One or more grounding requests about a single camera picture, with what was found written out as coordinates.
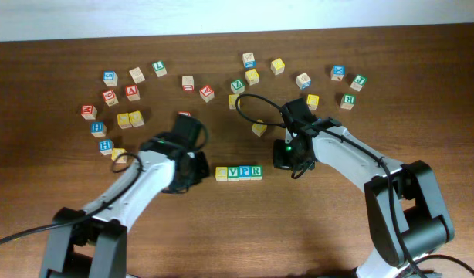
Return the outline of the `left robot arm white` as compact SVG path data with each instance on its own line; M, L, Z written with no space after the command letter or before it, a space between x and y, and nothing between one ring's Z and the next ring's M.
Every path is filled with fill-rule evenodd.
M199 135L204 124L180 115L169 132L132 154L130 166L97 199L80 210L61 208L52 222L41 277L127 276L127 234L160 193L184 194L209 176Z

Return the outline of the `green R letter block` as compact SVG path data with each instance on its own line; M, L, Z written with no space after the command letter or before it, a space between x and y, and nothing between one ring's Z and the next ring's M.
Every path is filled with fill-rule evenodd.
M262 167L260 165L255 165L251 167L251 179L262 180Z

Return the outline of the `blue P letter block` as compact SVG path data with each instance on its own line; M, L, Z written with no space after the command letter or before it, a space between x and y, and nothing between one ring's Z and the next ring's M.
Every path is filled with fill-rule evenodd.
M251 175L251 167L250 166L239 166L239 180L245 181L250 180L252 177Z

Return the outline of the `green V letter block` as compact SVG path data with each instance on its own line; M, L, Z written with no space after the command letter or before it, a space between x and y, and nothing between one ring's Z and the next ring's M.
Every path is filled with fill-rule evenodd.
M227 180L228 181L238 181L239 180L239 168L238 167L228 167Z

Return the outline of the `yellow C letter block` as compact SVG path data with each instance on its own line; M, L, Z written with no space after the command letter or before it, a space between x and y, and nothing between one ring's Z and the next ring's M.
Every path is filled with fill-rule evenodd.
M223 166L218 166L215 169L215 179L216 181L227 181L228 180L228 168Z

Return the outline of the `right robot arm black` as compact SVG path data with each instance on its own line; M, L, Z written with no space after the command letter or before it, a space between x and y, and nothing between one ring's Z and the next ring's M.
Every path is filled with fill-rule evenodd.
M316 118L303 99L284 104L279 112L286 137L273 146L276 168L291 170L297 179L320 162L364 193L374 250L354 277L396 277L454 239L452 220L428 164L385 157L339 121Z

